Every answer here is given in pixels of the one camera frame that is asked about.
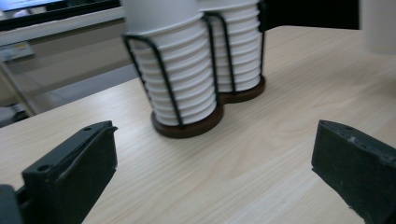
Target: wooden base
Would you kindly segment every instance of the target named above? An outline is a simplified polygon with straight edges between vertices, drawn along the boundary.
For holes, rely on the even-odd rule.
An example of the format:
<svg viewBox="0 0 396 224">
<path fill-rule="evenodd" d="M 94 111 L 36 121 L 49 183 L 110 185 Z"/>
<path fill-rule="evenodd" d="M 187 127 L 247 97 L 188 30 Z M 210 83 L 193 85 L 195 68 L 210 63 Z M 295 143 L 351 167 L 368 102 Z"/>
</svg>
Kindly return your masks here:
<svg viewBox="0 0 396 224">
<path fill-rule="evenodd" d="M 226 105 L 226 104 L 236 104 L 236 103 L 249 101 L 251 99 L 258 97 L 264 92 L 265 84 L 266 84 L 265 77 L 262 76 L 260 83 L 256 87 L 250 90 L 238 91 L 236 93 L 221 92 L 219 94 L 220 102 L 222 105 Z"/>
<path fill-rule="evenodd" d="M 224 106 L 219 105 L 207 118 L 200 120 L 198 122 L 187 124 L 184 128 L 178 126 L 166 126 L 161 124 L 156 118 L 154 112 L 151 113 L 151 121 L 154 129 L 170 138 L 190 138 L 203 133 L 208 132 L 213 129 L 221 121 L 224 115 Z"/>
</svg>

